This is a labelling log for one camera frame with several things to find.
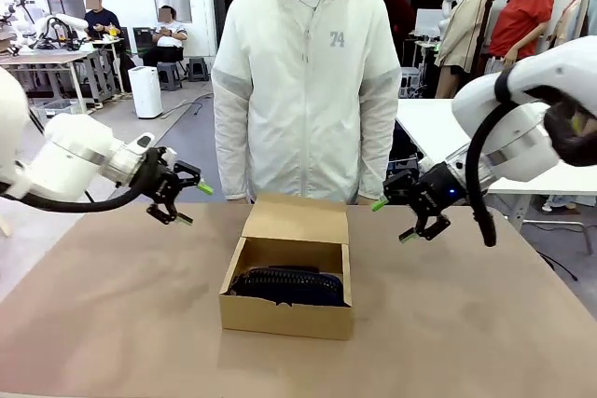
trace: white hooded jacket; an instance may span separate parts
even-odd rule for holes
[[[234,0],[212,79],[227,199],[382,195],[401,79],[382,0]]]

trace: black folded garment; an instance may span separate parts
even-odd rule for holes
[[[337,277],[319,273],[317,268],[253,268],[234,279],[234,295],[270,300],[276,305],[346,307],[344,288]]]

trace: brown table surface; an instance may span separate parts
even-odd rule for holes
[[[349,211],[354,339],[222,331],[249,206],[88,215],[0,304],[0,391],[89,397],[595,398],[597,324],[504,219],[468,208],[401,245],[403,208]]]
[[[20,65],[20,64],[66,64],[76,60],[81,60],[89,56],[92,52],[88,51],[70,51],[55,52],[54,50],[39,50],[32,55],[7,56],[0,58],[0,65]]]

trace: person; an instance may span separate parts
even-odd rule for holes
[[[120,35],[120,22],[118,17],[112,11],[105,9],[102,0],[99,0],[98,8],[92,9],[85,14],[85,21],[90,28],[88,35],[93,39],[102,39],[104,34],[109,33],[110,26]]]
[[[152,38],[156,46],[143,57],[143,65],[147,67],[156,67],[158,62],[179,62],[183,59],[183,41],[188,38],[185,25],[176,20],[176,10],[167,5],[160,8],[160,17],[163,21],[158,24]]]
[[[401,79],[383,0],[234,0],[212,79],[228,200],[382,196]]]
[[[539,36],[548,29],[553,4],[554,0],[508,0],[493,29],[489,54],[503,59],[504,68],[533,56]]]

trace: white table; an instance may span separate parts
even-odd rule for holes
[[[427,56],[427,51],[429,51],[432,48],[437,47],[437,44],[439,44],[437,41],[435,41],[435,42],[415,41],[414,42],[415,50],[414,50],[414,53],[412,54],[412,67],[415,67],[415,64],[417,63],[417,53],[418,53],[419,48],[421,49],[421,55],[423,56],[423,63],[424,63],[425,57]]]
[[[537,104],[537,114],[545,111],[544,104]],[[398,123],[419,149],[435,163],[440,163],[454,151],[470,142],[451,112],[451,100],[404,99],[400,100]],[[489,192],[497,195],[516,195],[517,200],[508,220],[520,230],[525,223],[581,226],[590,247],[589,234],[582,223],[556,221],[528,221],[524,216],[532,195],[597,195],[597,166],[577,168],[560,162],[556,167],[537,176],[530,182],[500,179]]]
[[[120,57],[116,53],[116,44],[121,41],[124,41],[124,39],[120,37],[118,39],[115,39],[114,41],[96,40],[96,41],[92,41],[91,43],[94,46],[99,46],[99,47],[110,46],[112,48],[112,55],[114,55],[114,67],[118,68],[117,76],[118,76],[118,83],[120,84],[120,92],[124,93],[124,84],[122,83],[122,73],[120,72]]]
[[[0,58],[0,66],[18,66],[18,65],[34,65],[35,70],[39,72],[47,72],[49,76],[49,82],[54,91],[54,95],[60,97],[60,90],[58,89],[58,81],[55,78],[55,73],[67,70],[70,72],[72,78],[73,87],[76,91],[76,97],[78,98],[81,112],[85,114],[87,112],[87,105],[85,105],[85,99],[81,92],[81,87],[78,84],[78,78],[76,76],[75,61],[84,60],[88,58],[94,52],[88,51],[67,51],[62,49],[57,50],[35,50],[30,53],[23,53],[18,56],[7,56]]]

